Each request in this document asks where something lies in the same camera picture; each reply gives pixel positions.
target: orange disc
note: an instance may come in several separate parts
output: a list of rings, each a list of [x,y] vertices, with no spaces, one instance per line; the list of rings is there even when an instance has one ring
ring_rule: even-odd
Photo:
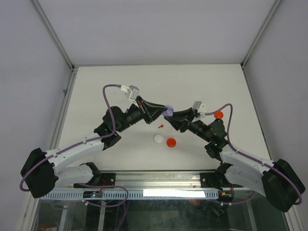
[[[169,138],[167,140],[167,145],[170,147],[170,148],[173,148],[175,145],[177,145],[177,142],[174,138]]]
[[[216,112],[214,116],[215,116],[216,119],[222,119],[223,118],[223,112]]]

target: white tabletop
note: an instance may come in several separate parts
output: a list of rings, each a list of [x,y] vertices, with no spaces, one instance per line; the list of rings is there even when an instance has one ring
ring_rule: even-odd
[[[239,64],[229,65],[152,65],[80,67],[70,99],[60,146],[92,132],[103,121],[107,107],[102,88],[106,84],[134,85],[145,100],[172,105],[175,111],[202,101],[208,112],[226,103],[234,107],[230,137],[232,143],[259,157],[269,158],[258,119]],[[110,105],[122,111],[131,103],[117,88],[106,91]],[[230,109],[223,110],[227,126]],[[203,119],[206,124],[214,116]],[[161,134],[162,143],[154,142]],[[180,133],[161,116],[152,124],[140,121],[120,133],[122,139],[112,148],[88,156],[73,165],[94,162],[100,170],[205,170],[219,166],[210,158],[206,141],[189,131]],[[174,148],[167,146],[175,138]]]

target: white circular object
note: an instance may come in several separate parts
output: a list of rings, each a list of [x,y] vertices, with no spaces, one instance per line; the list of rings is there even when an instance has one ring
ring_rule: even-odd
[[[163,141],[163,136],[161,134],[157,134],[154,136],[155,143],[161,143]]]

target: translucent purple object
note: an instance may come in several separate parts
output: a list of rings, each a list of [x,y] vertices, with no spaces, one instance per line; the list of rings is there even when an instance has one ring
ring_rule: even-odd
[[[173,107],[170,105],[166,105],[167,110],[162,113],[163,116],[172,116],[173,115]]]

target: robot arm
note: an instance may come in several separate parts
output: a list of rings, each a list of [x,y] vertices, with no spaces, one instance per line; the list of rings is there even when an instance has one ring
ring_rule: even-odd
[[[139,89],[135,86],[122,85],[120,89],[126,93],[132,105],[124,113],[117,106],[110,108],[115,119],[116,132],[113,135],[110,136],[113,131],[113,123],[110,111],[107,110],[103,117],[103,123],[86,137],[62,148],[46,152],[37,148],[30,153],[21,170],[21,175],[25,178],[24,181],[34,198],[46,195],[54,187],[68,185],[78,187],[76,183],[102,185],[101,173],[94,163],[86,163],[78,167],[67,166],[87,155],[112,147],[121,139],[117,132],[126,130],[142,119],[147,124],[151,124],[167,110],[164,105],[145,101],[138,95]]]
[[[280,159],[273,162],[238,149],[229,143],[229,138],[225,139],[227,132],[223,121],[216,119],[206,125],[200,120],[205,115],[205,106],[198,101],[191,108],[174,112],[173,116],[165,119],[175,130],[189,130],[208,142],[205,146],[206,152],[221,162],[215,174],[206,179],[209,185],[220,190],[228,183],[247,187],[265,196],[282,212],[287,212],[296,204],[299,193],[305,191],[305,186],[286,161]]]

